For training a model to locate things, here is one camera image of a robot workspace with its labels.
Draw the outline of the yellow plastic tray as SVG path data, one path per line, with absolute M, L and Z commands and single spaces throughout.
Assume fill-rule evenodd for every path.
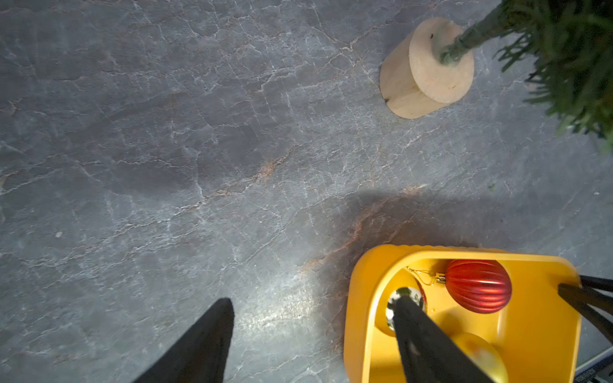
M 446 288 L 429 281 L 456 259 L 495 260 L 510 276 L 512 297 L 494 314 L 459 306 Z M 475 334 L 500 354 L 512 382 L 570 382 L 576 373 L 581 318 L 558 294 L 579 286 L 568 260 L 493 249 L 381 245 L 356 263 L 349 287 L 343 360 L 352 382 L 405 379 L 394 332 L 386 321 L 392 293 L 421 295 L 426 314 L 447 335 Z

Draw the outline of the gold ornament ball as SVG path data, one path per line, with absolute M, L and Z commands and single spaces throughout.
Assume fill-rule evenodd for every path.
M 450 339 L 493 382 L 509 382 L 509 373 L 501 355 L 485 339 L 466 332 L 454 334 Z

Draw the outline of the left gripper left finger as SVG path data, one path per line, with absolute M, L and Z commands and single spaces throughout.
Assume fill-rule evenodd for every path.
M 218 299 L 136 381 L 222 382 L 234 321 L 231 299 Z

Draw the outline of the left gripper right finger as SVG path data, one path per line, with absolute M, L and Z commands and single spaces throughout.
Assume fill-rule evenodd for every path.
M 395 333 L 407 382 L 492 382 L 424 312 L 406 309 Z

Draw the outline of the red ribbed ornament ball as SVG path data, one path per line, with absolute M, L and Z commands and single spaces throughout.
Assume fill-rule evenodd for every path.
M 442 273 L 412 268 L 408 271 L 426 286 L 444 285 L 459 306 L 477 314 L 501 311 L 512 298 L 512 280 L 498 261 L 455 259 Z

